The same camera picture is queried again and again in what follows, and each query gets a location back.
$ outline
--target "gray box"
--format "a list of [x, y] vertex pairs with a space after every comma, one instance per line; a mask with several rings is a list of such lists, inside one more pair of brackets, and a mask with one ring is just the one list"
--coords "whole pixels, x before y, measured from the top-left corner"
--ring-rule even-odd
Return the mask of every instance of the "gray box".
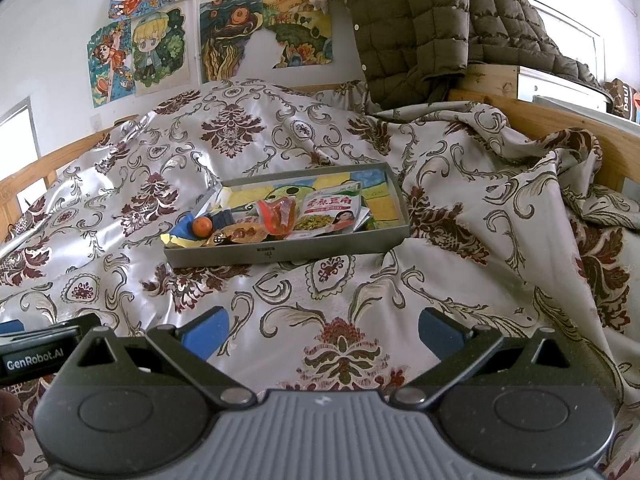
[[[342, 254], [377, 254], [386, 253], [402, 243], [410, 236], [410, 228], [406, 205], [398, 186], [396, 176], [386, 163], [355, 164], [352, 166], [331, 166], [313, 170], [287, 171], [285, 173], [268, 174], [249, 178], [238, 178], [222, 182], [223, 187], [244, 186], [245, 184], [268, 183], [274, 180], [290, 178], [308, 178], [334, 173], [351, 173], [353, 171], [383, 170], [389, 195], [394, 201], [396, 211], [404, 224], [396, 227], [361, 231], [350, 234], [324, 235], [304, 240], [278, 240], [259, 244], [238, 244], [219, 247], [174, 248], [165, 247], [164, 254], [169, 264], [178, 269], [181, 267], [212, 267], [236, 264], [263, 264], [267, 262], [289, 262], [299, 260], [319, 260], [329, 256]], [[207, 196], [208, 202], [215, 191]]]

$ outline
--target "floral patterned bedspread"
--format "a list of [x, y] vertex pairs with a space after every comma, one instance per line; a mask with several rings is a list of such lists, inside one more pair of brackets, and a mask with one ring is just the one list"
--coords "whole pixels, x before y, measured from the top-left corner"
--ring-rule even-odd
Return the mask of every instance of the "floral patterned bedspread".
[[[365, 115], [363, 90], [215, 82], [114, 129], [0, 247], [0, 321], [36, 328], [96, 312], [119, 335], [141, 335], [221, 305], [231, 329], [210, 362], [249, 388], [385, 393], [437, 362], [418, 338], [425, 306], [509, 335], [555, 326], [615, 387], [602, 469], [637, 478], [640, 214], [591, 185], [598, 141], [575, 129], [533, 142], [474, 102]], [[166, 264], [159, 235], [218, 180], [375, 161], [398, 175], [411, 217], [412, 237], [387, 254]], [[12, 388], [27, 478], [46, 468], [31, 417], [49, 383]]]

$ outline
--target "wooden bed frame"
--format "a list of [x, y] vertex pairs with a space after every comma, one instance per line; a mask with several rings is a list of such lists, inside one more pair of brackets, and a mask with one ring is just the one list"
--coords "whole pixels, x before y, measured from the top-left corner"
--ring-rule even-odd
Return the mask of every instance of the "wooden bed frame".
[[[305, 92], [318, 92], [333, 90], [337, 87], [338, 84], [330, 84], [297, 87], [296, 89]], [[596, 175], [596, 183], [620, 191], [625, 177], [640, 182], [640, 138], [636, 138], [632, 134], [577, 114], [495, 94], [453, 89], [449, 91], [448, 100], [473, 100], [500, 108], [509, 118], [511, 127], [530, 139], [539, 139], [565, 128], [589, 130], [600, 141], [604, 154], [602, 168]], [[44, 179], [47, 189], [49, 189], [56, 179], [56, 171], [59, 168], [64, 168], [90, 150], [118, 124], [135, 117], [123, 118], [111, 128], [91, 134], [63, 146], [55, 152], [48, 153], [2, 180], [0, 182], [0, 240], [21, 216], [16, 197], [18, 193], [40, 179]]]

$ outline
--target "screw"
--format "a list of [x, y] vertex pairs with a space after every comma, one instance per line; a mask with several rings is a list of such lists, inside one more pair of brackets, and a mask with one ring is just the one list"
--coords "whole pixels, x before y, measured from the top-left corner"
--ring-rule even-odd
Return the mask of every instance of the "screw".
[[427, 400], [422, 390], [407, 386], [396, 392], [396, 400], [402, 404], [420, 404]]
[[220, 395], [220, 399], [227, 404], [246, 404], [254, 398], [246, 388], [227, 388]]

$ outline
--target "finger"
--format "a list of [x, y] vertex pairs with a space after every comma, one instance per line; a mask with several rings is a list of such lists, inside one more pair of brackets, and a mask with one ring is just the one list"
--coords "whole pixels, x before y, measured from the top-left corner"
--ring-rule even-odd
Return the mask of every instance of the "finger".
[[24, 454], [22, 435], [18, 428], [7, 420], [0, 425], [0, 444], [2, 444], [2, 450], [11, 454], [17, 456]]
[[5, 417], [17, 412], [22, 403], [20, 399], [8, 391], [0, 390], [0, 416]]
[[10, 453], [3, 453], [0, 458], [0, 480], [24, 480], [24, 469]]

